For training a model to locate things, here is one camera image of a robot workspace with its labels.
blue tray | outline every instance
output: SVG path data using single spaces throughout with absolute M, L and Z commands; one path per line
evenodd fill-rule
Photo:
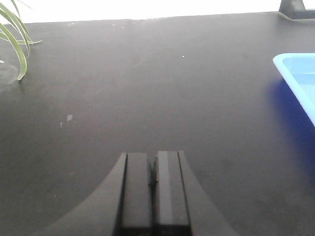
M 285 53 L 273 61 L 315 125 L 315 53 Z

plant leaf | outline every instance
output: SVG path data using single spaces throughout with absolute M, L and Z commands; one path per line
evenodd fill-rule
M 15 53 L 18 56 L 19 62 L 20 62 L 20 73 L 18 75 L 18 77 L 16 78 L 17 80 L 21 80 L 23 78 L 23 76 L 25 76 L 26 74 L 26 70 L 27 70 L 27 63 L 26 63 L 26 58 L 25 55 L 20 47 L 20 45 L 18 44 L 18 42 L 16 41 L 16 39 L 14 38 L 14 36 L 11 34 L 11 32 L 3 25 L 0 23 L 0 30 L 3 32 L 3 34 L 6 35 L 6 37 L 8 38 L 8 40 L 10 41 L 10 43 L 12 44 Z
M 22 23 L 21 19 L 17 17 L 13 12 L 11 12 L 8 8 L 6 8 L 1 2 L 0 2 L 0 9 L 2 9 L 2 12 L 0 14 L 7 19 L 9 17 L 11 20 L 8 20 L 15 29 L 18 30 L 20 35 L 23 37 L 25 41 L 26 48 L 28 50 L 28 56 L 30 55 L 30 46 L 29 46 L 29 39 L 27 37 L 28 32 L 25 31 L 25 26 Z
M 9 41 L 8 37 L 4 34 L 0 32 L 0 38 L 4 39 L 5 41 Z M 18 44 L 22 44 L 25 45 L 25 41 L 24 40 L 16 40 L 18 42 Z M 40 41 L 29 41 L 30 45 L 36 44 L 36 43 L 40 43 L 42 42 L 42 40 Z
M 16 12 L 18 13 L 19 15 L 19 18 L 21 18 L 21 15 L 20 15 L 20 12 L 19 12 L 19 9 L 18 9 L 18 6 L 15 4 L 15 1 L 14 0 L 11 0 L 12 4 L 14 5 L 14 8 L 16 10 Z

scuff mark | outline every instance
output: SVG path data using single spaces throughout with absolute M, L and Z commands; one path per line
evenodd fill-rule
M 67 116 L 67 121 L 70 121 L 70 120 L 72 120 L 73 119 L 73 115 L 68 115 Z

black stand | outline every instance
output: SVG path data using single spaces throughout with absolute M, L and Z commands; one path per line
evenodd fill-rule
M 306 10 L 303 0 L 282 0 L 279 12 L 297 19 L 315 19 L 315 10 Z

